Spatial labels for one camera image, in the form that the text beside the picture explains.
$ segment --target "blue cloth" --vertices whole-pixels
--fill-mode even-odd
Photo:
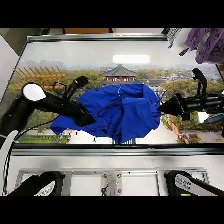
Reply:
[[[160,98],[144,84],[110,85],[84,93],[82,103],[96,123],[79,127],[72,118],[59,116],[51,130],[60,134],[65,129],[83,130],[96,137],[110,137],[121,144],[143,138],[160,123],[157,111]]]

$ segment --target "purple garment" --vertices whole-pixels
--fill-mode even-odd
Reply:
[[[203,37],[210,32],[210,36],[204,46],[196,56],[195,60],[198,64],[205,61],[213,63],[224,62],[224,28],[192,28],[188,34],[185,45],[191,50],[198,47]]]

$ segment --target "black object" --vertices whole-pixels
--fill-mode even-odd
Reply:
[[[13,130],[22,131],[26,127],[28,119],[35,109],[71,117],[78,126],[86,126],[94,123],[95,119],[81,103],[70,101],[74,92],[87,83],[87,78],[81,76],[66,88],[63,98],[44,91],[46,97],[38,101],[31,101],[24,96],[23,88],[27,84],[31,84],[27,83],[23,86],[21,92],[13,101],[8,111],[2,116],[0,134],[8,136]],[[0,147],[4,141],[4,138],[0,138]]]
[[[40,176],[33,175],[8,196],[34,196],[52,181],[55,181],[55,186],[48,196],[61,196],[64,177],[65,175],[58,171],[44,172]]]
[[[223,113],[224,95],[206,94],[207,80],[205,76],[198,68],[192,71],[195,74],[194,79],[199,80],[197,95],[183,98],[180,93],[177,93],[159,106],[158,110],[174,116],[181,115],[183,121],[190,120],[190,112],[193,111],[206,111],[209,114]]]
[[[164,177],[169,196],[224,196],[224,191],[193,178],[185,171],[172,170]]]

